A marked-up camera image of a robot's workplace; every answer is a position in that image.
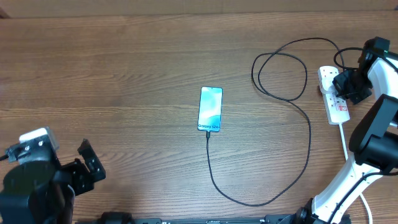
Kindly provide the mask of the blue Galaxy smartphone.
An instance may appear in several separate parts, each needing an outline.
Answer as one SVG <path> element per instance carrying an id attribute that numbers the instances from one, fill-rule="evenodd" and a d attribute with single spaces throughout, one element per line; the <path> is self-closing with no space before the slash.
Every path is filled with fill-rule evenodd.
<path id="1" fill-rule="evenodd" d="M 199 131 L 220 131 L 222 100 L 222 88 L 209 86 L 201 88 L 197 125 Z"/>

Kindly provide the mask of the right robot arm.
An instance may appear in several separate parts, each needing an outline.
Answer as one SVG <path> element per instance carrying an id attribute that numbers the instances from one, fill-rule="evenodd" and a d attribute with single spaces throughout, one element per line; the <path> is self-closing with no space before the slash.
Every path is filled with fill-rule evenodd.
<path id="1" fill-rule="evenodd" d="M 349 223 L 347 208 L 374 181 L 397 175 L 397 54 L 382 37 L 360 48 L 357 67 L 343 67 L 325 93 L 357 104 L 374 95 L 375 104 L 351 134 L 351 155 L 326 189 L 284 223 Z"/>

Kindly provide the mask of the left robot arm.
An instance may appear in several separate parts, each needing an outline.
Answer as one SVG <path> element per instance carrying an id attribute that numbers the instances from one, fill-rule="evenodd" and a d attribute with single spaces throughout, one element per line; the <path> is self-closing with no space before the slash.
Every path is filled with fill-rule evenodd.
<path id="1" fill-rule="evenodd" d="M 78 148 L 82 159 L 62 165 L 48 137 L 15 144 L 6 149 L 18 166 L 3 179 L 3 223 L 71 223 L 76 196 L 94 189 L 106 171 L 89 140 Z"/>

